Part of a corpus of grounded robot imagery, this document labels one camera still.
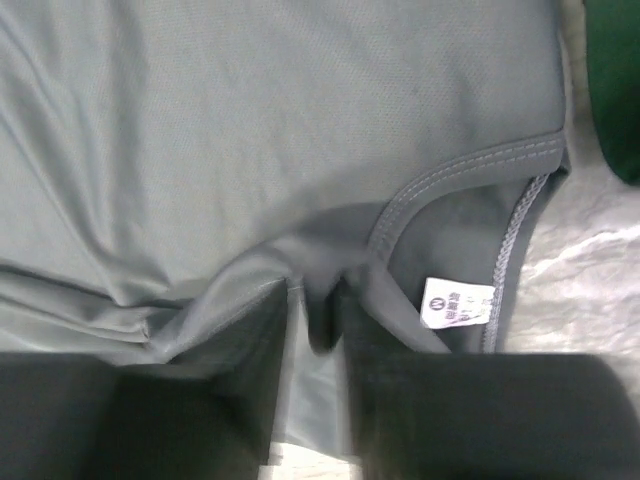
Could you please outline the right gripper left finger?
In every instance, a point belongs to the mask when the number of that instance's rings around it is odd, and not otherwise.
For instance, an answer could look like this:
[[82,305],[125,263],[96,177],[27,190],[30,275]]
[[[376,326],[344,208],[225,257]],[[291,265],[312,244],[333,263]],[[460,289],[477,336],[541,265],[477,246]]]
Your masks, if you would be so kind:
[[288,317],[282,280],[166,364],[1,357],[5,479],[255,479],[268,460]]

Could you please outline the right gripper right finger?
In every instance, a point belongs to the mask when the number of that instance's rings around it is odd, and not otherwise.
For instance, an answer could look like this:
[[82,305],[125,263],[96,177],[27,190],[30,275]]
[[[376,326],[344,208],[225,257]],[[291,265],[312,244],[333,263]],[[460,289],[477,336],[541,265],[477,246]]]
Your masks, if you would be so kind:
[[366,479],[635,479],[639,420],[591,355],[416,351],[399,310],[335,292],[352,445]]

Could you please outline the dark grey t shirt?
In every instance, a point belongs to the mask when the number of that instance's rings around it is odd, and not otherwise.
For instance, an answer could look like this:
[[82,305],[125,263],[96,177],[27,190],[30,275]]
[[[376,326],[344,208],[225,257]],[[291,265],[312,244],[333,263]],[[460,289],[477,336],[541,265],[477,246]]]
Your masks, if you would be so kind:
[[512,295],[564,118],[554,1],[5,1],[1,347],[162,363],[285,279],[275,438],[348,455],[333,277]]

